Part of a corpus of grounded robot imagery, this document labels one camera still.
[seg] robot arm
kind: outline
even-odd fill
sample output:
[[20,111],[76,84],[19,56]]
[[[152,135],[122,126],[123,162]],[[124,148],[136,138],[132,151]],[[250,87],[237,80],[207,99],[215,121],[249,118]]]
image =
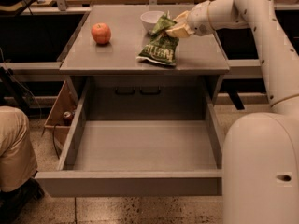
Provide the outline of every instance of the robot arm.
[[299,119],[299,58],[277,20],[273,0],[206,1],[186,13],[184,26],[181,21],[167,33],[188,37],[246,27],[254,36],[273,111]]
[[225,137],[223,223],[295,224],[299,221],[299,59],[278,23],[273,0],[218,0],[204,8],[196,6],[186,18],[196,35],[240,28],[244,21],[253,33],[274,114],[245,116]]
[[234,0],[206,1],[195,6],[187,17],[187,24],[195,35],[208,35],[222,28],[248,28],[240,16]]

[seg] khaki pants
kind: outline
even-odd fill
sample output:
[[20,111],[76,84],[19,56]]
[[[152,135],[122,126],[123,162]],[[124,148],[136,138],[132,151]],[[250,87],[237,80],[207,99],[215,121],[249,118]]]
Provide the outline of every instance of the khaki pants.
[[17,108],[0,106],[0,190],[17,189],[36,169],[27,116]]

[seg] tabletop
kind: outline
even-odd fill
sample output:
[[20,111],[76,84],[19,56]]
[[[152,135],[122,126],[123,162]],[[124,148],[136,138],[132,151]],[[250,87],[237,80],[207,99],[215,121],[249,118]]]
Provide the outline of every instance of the tabletop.
[[[222,50],[214,35],[180,39],[176,49],[176,66],[166,67],[139,62],[136,57],[150,42],[140,16],[149,10],[169,11],[174,18],[190,5],[101,5],[94,6],[84,22],[61,72],[69,75],[101,74],[199,74],[219,75],[229,71]],[[110,42],[98,45],[91,29],[95,23],[106,23],[112,33]]]

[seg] green snack bag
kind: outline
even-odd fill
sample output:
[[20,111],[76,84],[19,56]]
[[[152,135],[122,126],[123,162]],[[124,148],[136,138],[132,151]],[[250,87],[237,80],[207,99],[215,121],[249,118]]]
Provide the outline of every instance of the green snack bag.
[[175,52],[179,39],[170,37],[165,31],[175,24],[175,21],[163,14],[152,30],[150,42],[143,48],[137,59],[175,66]]

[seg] tiled floor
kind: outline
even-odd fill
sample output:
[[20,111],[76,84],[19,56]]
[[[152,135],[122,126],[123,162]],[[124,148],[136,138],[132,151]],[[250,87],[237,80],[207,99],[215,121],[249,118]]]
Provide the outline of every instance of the tiled floor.
[[[226,95],[215,106],[220,125],[227,132],[240,116],[269,111],[261,94],[242,96],[245,110],[237,111]],[[58,158],[50,131],[42,135],[44,119],[31,119],[31,139],[40,171],[55,170]],[[18,224],[221,224],[222,197],[52,198],[47,193],[22,210]]]

